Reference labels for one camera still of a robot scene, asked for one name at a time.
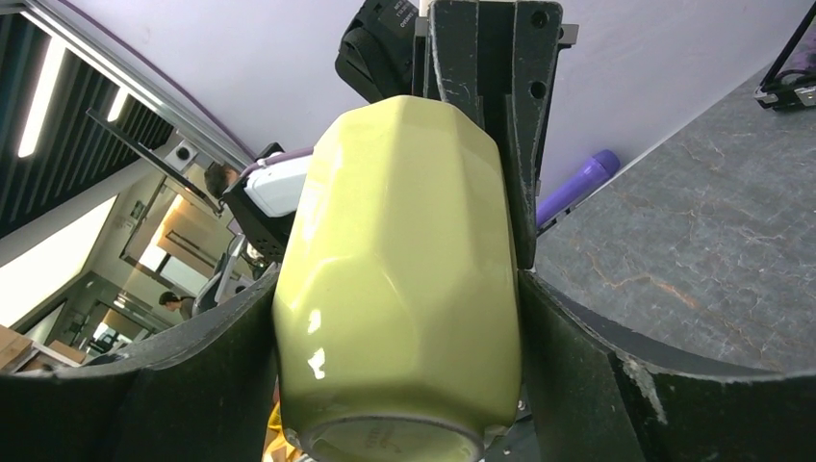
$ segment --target white device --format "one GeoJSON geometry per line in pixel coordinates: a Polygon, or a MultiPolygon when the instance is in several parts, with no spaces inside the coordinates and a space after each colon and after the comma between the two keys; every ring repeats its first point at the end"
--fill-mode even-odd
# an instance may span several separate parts
{"type": "Polygon", "coordinates": [[[198,148],[193,146],[192,143],[187,140],[181,140],[181,142],[167,154],[165,162],[184,174],[190,166],[192,166],[193,161],[198,157],[198,153],[198,148]]]}
{"type": "Polygon", "coordinates": [[[294,212],[311,162],[312,156],[304,156],[258,168],[246,178],[246,195],[267,217],[280,218],[294,212]]]}

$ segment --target ceiling light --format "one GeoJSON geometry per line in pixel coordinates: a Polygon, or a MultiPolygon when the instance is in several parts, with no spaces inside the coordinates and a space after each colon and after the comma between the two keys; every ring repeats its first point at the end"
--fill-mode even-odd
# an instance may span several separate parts
{"type": "Polygon", "coordinates": [[[125,107],[127,97],[127,90],[119,87],[119,90],[116,92],[116,98],[114,98],[114,104],[111,105],[111,111],[108,113],[109,122],[116,122],[119,119],[119,116],[122,114],[122,109],[125,107]]]}
{"type": "Polygon", "coordinates": [[[34,154],[35,149],[37,149],[39,132],[42,131],[42,123],[48,113],[48,106],[51,103],[51,96],[54,94],[54,87],[57,85],[57,77],[60,76],[64,56],[65,42],[61,38],[52,37],[51,41],[48,42],[45,61],[42,63],[37,89],[34,91],[34,100],[31,103],[31,110],[29,110],[28,120],[23,130],[20,149],[17,151],[19,157],[28,157],[34,154]]]}

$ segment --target cup bottom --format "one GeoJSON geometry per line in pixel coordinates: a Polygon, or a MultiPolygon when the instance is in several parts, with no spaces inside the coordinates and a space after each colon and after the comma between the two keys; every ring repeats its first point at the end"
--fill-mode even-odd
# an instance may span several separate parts
{"type": "Polygon", "coordinates": [[[397,416],[368,416],[324,423],[299,435],[317,460],[334,462],[476,462],[479,435],[458,425],[397,416]]]}

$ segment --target black bracket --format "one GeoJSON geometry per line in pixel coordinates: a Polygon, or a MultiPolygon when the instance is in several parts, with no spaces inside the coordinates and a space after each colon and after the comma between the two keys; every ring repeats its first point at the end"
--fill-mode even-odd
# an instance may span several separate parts
{"type": "Polygon", "coordinates": [[[417,20],[414,95],[459,108],[498,145],[519,268],[535,259],[535,196],[558,53],[575,43],[553,2],[437,0],[417,20]]]}

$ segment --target orange object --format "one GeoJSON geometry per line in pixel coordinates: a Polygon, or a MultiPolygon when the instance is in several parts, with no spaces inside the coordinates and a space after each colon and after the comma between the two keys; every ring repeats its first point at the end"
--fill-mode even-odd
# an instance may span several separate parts
{"type": "Polygon", "coordinates": [[[264,450],[263,462],[294,462],[303,453],[300,449],[290,445],[283,435],[283,425],[280,417],[280,402],[275,403],[272,414],[269,416],[268,428],[275,433],[274,439],[264,450]]]}

